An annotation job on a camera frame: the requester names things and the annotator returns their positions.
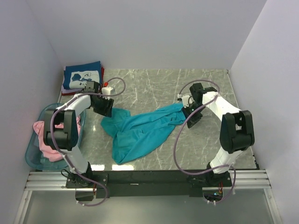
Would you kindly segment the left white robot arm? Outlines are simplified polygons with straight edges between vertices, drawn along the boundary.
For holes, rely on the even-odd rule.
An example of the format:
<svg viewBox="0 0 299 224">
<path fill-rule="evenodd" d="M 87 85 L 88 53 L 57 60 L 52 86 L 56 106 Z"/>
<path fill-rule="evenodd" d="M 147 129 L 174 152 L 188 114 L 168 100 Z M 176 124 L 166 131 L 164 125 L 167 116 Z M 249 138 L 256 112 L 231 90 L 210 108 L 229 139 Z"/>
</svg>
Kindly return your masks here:
<svg viewBox="0 0 299 224">
<path fill-rule="evenodd" d="M 92 108 L 97 114 L 112 116 L 115 89 L 88 81 L 86 87 L 62 106 L 48 109 L 44 114 L 43 141 L 56 150 L 66 161 L 70 172 L 77 175 L 77 182 L 87 188 L 93 183 L 90 163 L 84 159 L 78 145 L 79 131 L 77 118 L 85 110 Z"/>
</svg>

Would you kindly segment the teal t-shirt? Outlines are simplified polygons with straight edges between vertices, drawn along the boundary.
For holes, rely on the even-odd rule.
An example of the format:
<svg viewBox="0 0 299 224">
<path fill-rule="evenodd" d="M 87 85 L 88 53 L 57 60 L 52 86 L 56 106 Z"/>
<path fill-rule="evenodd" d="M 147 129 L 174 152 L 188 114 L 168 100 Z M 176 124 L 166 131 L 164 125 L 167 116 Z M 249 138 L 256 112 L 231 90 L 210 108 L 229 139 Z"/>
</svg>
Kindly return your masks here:
<svg viewBox="0 0 299 224">
<path fill-rule="evenodd" d="M 101 126 L 113 138 L 115 163 L 134 161 L 162 145 L 176 126 L 184 123 L 182 108 L 182 103 L 174 103 L 134 116 L 128 110 L 113 108 L 112 117 L 104 117 Z"/>
</svg>

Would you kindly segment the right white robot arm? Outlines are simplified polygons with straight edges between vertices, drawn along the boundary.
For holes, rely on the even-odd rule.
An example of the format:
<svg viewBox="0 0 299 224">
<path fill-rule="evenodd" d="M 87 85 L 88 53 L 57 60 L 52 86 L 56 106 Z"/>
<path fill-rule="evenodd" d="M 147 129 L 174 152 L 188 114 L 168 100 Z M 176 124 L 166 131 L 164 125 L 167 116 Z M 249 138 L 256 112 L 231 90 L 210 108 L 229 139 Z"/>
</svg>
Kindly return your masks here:
<svg viewBox="0 0 299 224">
<path fill-rule="evenodd" d="M 191 128 L 202 118 L 202 110 L 207 108 L 221 121 L 220 149 L 208 164 L 213 169 L 205 174 L 205 181 L 216 186 L 221 181 L 221 174 L 229 170 L 237 157 L 255 142 L 252 114 L 241 110 L 225 100 L 214 87 L 203 87 L 195 83 L 190 87 L 190 94 L 178 95 L 183 103 L 183 114 L 187 127 Z"/>
</svg>

